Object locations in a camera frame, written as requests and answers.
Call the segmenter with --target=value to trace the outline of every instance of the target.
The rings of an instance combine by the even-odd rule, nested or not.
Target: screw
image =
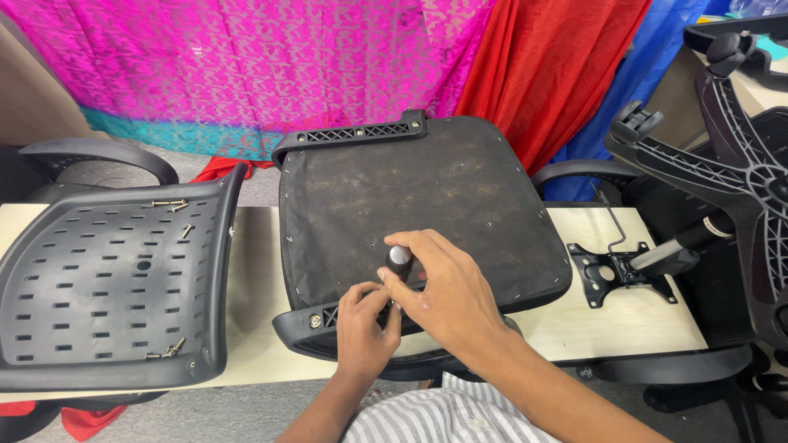
[[[184,203],[184,204],[182,204],[180,206],[171,207],[171,208],[169,208],[169,210],[172,211],[172,212],[177,212],[179,209],[184,209],[187,206],[189,206],[189,203]]]

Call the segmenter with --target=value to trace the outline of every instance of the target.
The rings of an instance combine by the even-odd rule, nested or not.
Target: red cloth
[[[208,164],[205,166],[205,168],[203,168],[203,171],[200,172],[197,177],[189,183],[214,180],[224,177],[225,175],[229,174],[230,171],[232,171],[232,168],[237,165],[238,162],[244,162],[247,164],[247,166],[249,166],[249,169],[247,169],[247,174],[243,177],[244,180],[249,180],[249,177],[251,177],[252,165],[257,166],[260,169],[268,169],[273,166],[273,162],[256,162],[250,160],[239,160],[238,158],[211,157]]]
[[[593,116],[651,0],[498,0],[455,115],[504,133],[528,174]]]
[[[125,410],[125,405],[106,411],[80,411],[79,409],[63,408],[60,418],[63,428],[74,437],[74,440],[85,441],[112,423]]]
[[[35,409],[35,401],[0,403],[0,417],[19,417],[29,414],[33,409]]]

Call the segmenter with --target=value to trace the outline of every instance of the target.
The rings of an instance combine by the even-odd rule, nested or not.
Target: person
[[[506,327],[476,262],[442,235],[402,232],[385,243],[410,248],[422,262],[424,291],[411,291],[385,267],[377,272],[384,285],[350,287],[339,304],[336,373],[278,442],[667,441]],[[390,299],[381,330],[375,318]],[[367,397],[356,411],[400,346],[403,309],[487,383],[444,374],[443,388]]]

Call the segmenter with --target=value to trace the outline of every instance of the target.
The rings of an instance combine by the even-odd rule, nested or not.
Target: desk
[[[44,207],[0,207],[0,253]],[[602,252],[608,243],[619,239],[604,208],[550,208],[548,212],[564,243],[576,242]],[[614,212],[627,236],[616,251],[634,250],[638,241],[655,246],[634,208],[615,208]],[[668,280],[678,294],[670,277]],[[678,301],[669,304],[648,288],[619,289],[607,296],[601,309],[592,310],[574,268],[572,285],[563,297],[509,317],[519,324],[528,342],[552,361],[706,349],[683,298],[678,296]],[[238,208],[226,303],[229,356],[225,372],[208,382],[175,389],[286,382],[333,374],[335,363],[290,352],[271,326],[273,317],[290,310],[281,269],[277,208]],[[436,348],[429,335],[417,333],[403,337],[395,356]],[[0,402],[128,392],[0,393]]]

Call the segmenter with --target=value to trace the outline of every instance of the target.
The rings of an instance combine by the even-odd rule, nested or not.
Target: pink fabric
[[[74,99],[272,132],[453,115],[495,0],[0,0]]]

